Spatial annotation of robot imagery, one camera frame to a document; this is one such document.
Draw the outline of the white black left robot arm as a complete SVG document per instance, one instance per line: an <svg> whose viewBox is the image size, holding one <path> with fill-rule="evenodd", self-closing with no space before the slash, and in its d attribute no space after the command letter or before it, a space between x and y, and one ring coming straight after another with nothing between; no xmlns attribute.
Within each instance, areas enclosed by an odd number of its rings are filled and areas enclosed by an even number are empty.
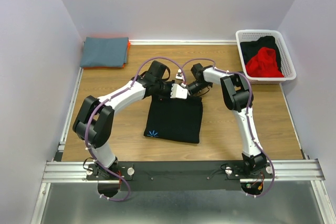
<svg viewBox="0 0 336 224"><path fill-rule="evenodd" d="M72 130L84 141L97 167L109 176L122 178L118 158L109 146L114 116L127 106L154 94L171 94L171 84L164 74L170 72L165 64L154 60L149 69L136 75L122 88L95 98L84 99Z"/></svg>

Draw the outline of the black t-shirt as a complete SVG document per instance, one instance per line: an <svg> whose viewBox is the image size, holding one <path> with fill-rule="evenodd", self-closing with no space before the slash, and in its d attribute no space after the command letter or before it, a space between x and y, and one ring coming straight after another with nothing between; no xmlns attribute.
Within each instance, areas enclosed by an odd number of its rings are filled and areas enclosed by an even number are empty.
<svg viewBox="0 0 336 224"><path fill-rule="evenodd" d="M201 97L171 99L153 95L143 135L198 144L203 117Z"/></svg>

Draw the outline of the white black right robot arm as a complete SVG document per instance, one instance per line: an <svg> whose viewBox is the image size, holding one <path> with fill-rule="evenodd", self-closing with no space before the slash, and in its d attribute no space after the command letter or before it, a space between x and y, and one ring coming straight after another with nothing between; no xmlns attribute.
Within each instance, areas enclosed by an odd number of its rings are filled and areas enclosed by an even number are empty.
<svg viewBox="0 0 336 224"><path fill-rule="evenodd" d="M242 72L231 72L213 66L194 64L191 73L195 81L188 84L190 94L211 87L221 86L226 107L236 118L243 142L243 171L244 174L254 175L267 166L267 157L259 142L253 118L253 92L251 85Z"/></svg>

